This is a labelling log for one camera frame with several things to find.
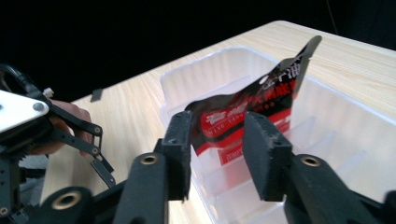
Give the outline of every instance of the wooden table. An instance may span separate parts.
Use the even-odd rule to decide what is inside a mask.
[[[160,118],[163,73],[230,46],[249,46],[279,60],[294,57],[314,35],[321,35],[323,40],[307,74],[396,120],[395,51],[286,21],[271,22],[106,88],[99,102],[90,103],[91,96],[87,96],[75,104],[90,111],[92,121],[103,127],[103,154],[120,183],[134,157],[152,151],[164,135]],[[106,185],[85,160],[68,146],[51,155],[42,199],[68,186],[84,186],[93,194],[105,190]],[[171,203],[170,223],[210,223],[194,187],[187,202]]]

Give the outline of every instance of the black cable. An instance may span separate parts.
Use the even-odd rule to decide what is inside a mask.
[[[334,17],[332,16],[332,9],[330,8],[329,0],[326,0],[327,9],[329,10],[330,20],[332,21],[332,28],[336,35],[338,35],[337,26],[335,25]]]
[[[34,85],[34,82],[32,79],[30,79],[30,77],[26,76],[25,74],[20,72],[18,69],[12,67],[11,65],[0,63],[0,71],[12,75],[14,79],[18,82],[18,84],[26,91],[27,94],[38,91],[38,88]],[[0,76],[0,78],[2,79],[1,80],[2,87],[10,91],[9,87],[7,86],[7,83],[4,81],[4,77]]]
[[[0,91],[12,92],[11,88],[8,86],[6,80],[6,73],[0,70]]]

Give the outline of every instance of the black background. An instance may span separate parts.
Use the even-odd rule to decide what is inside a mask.
[[[396,1],[329,5],[337,34],[396,49]],[[1,0],[0,61],[73,101],[277,20],[335,33],[325,0]]]

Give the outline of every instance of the red snack bag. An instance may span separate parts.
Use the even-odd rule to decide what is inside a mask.
[[[282,60],[241,91],[215,95],[187,105],[192,112],[191,143],[199,156],[209,148],[219,152],[221,164],[242,155],[242,136],[247,111],[261,113],[285,132],[290,127],[293,98],[302,85],[309,58],[321,40],[313,37],[295,58]]]

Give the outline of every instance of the plastic bin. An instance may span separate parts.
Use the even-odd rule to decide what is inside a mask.
[[[239,91],[276,63],[255,49],[233,47],[163,74],[164,125],[189,103]],[[290,127],[285,135],[293,152],[321,157],[351,189],[380,202],[396,189],[394,119],[305,76]],[[243,157],[221,166],[216,151],[197,157],[191,150],[191,181],[213,223],[287,223],[283,203],[260,201]]]

